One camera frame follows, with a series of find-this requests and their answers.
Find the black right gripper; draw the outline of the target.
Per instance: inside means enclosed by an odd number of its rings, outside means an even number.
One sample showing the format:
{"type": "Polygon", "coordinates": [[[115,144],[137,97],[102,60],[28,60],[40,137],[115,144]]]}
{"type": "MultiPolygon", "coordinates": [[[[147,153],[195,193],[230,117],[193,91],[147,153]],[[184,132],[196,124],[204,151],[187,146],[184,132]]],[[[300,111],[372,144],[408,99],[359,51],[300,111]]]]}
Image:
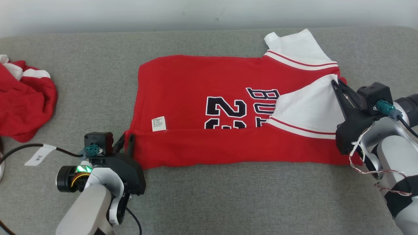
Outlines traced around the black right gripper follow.
{"type": "Polygon", "coordinates": [[[340,79],[330,83],[345,119],[336,129],[336,147],[342,155],[348,155],[353,149],[351,143],[357,141],[367,128],[381,119],[381,114],[370,116],[363,111],[353,112],[355,107],[361,105],[357,92],[340,79]]]}

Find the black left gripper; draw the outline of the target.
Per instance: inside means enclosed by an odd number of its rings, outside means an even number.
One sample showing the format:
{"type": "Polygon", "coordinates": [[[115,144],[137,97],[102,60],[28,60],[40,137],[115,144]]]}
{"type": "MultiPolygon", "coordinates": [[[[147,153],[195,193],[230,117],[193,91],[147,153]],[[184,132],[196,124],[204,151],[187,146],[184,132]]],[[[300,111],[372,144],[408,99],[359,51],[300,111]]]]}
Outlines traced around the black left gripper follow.
{"type": "Polygon", "coordinates": [[[113,152],[107,156],[89,157],[94,169],[91,176],[101,184],[110,186],[110,190],[119,195],[127,189],[133,195],[143,195],[146,182],[142,167],[130,156],[134,156],[135,135],[130,134],[127,140],[127,156],[119,153],[124,148],[125,134],[122,134],[113,146],[113,152]]]}

